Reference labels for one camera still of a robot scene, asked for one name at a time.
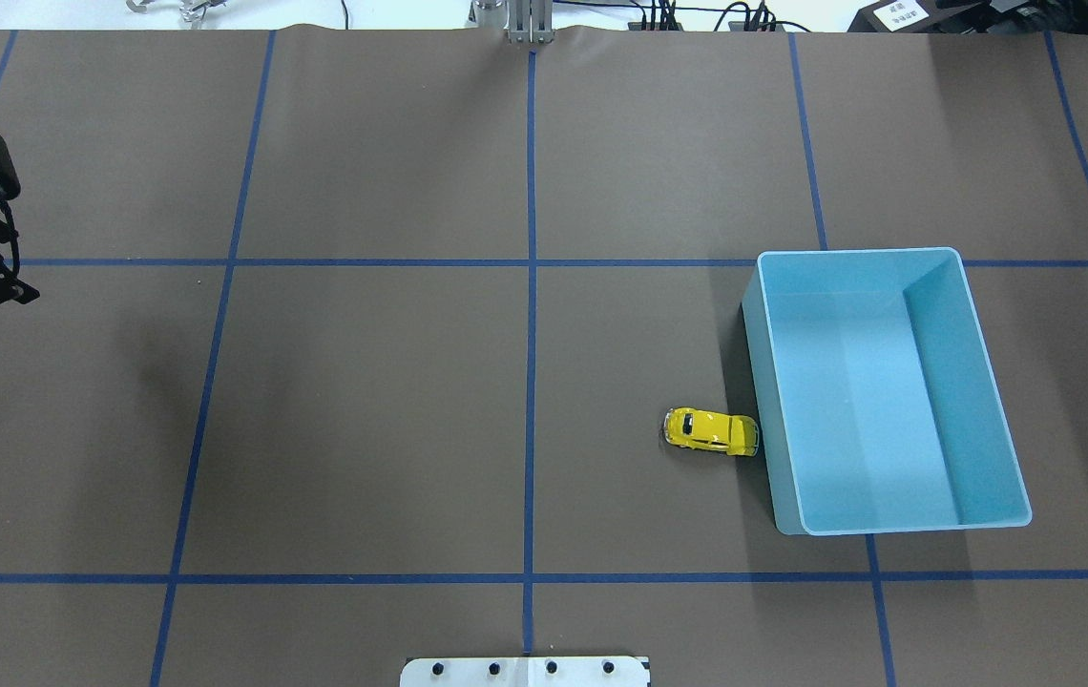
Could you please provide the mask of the yellow beetle toy car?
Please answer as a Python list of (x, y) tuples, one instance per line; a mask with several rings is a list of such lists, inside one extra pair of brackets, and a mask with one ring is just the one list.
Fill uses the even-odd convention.
[(757, 456), (761, 430), (752, 417), (673, 407), (662, 419), (662, 438), (671, 447), (698, 449), (733, 457)]

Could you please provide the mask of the light blue plastic bin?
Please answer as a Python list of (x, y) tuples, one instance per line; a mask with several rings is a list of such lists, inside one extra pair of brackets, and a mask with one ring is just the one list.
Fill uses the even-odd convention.
[(763, 252), (742, 314), (781, 533), (1033, 522), (959, 252)]

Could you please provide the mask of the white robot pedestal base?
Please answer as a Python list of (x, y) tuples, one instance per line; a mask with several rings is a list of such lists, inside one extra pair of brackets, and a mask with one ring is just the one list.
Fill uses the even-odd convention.
[(400, 686), (652, 686), (647, 657), (422, 657)]

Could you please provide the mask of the aluminium frame post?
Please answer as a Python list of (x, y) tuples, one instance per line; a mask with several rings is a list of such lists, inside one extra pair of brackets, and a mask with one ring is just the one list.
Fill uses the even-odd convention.
[(514, 0), (469, 3), (469, 21), (478, 28), (505, 30), (509, 42), (543, 45), (555, 39), (554, 1)]

